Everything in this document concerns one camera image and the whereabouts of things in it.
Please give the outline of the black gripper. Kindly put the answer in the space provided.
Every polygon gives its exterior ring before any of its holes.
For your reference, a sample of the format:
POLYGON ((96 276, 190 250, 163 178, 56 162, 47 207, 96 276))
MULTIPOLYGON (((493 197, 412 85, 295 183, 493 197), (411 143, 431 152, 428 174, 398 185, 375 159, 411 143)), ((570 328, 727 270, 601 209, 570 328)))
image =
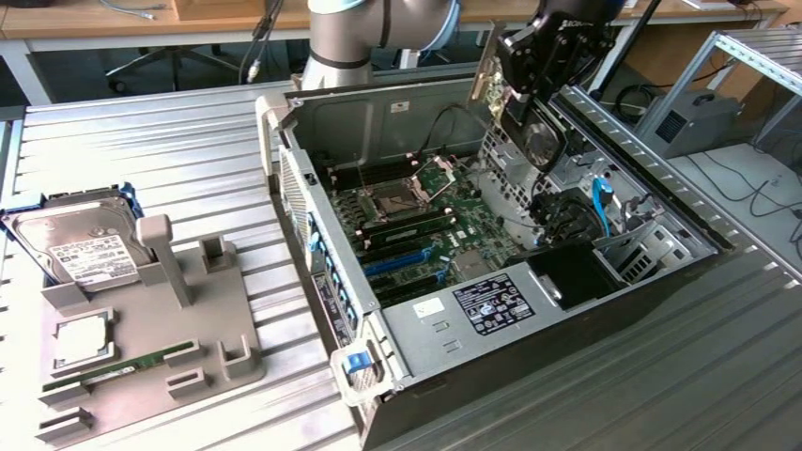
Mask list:
POLYGON ((518 98, 546 100, 582 81, 614 47, 609 24, 618 15, 617 1, 542 1, 526 27, 502 33, 498 58, 518 98))

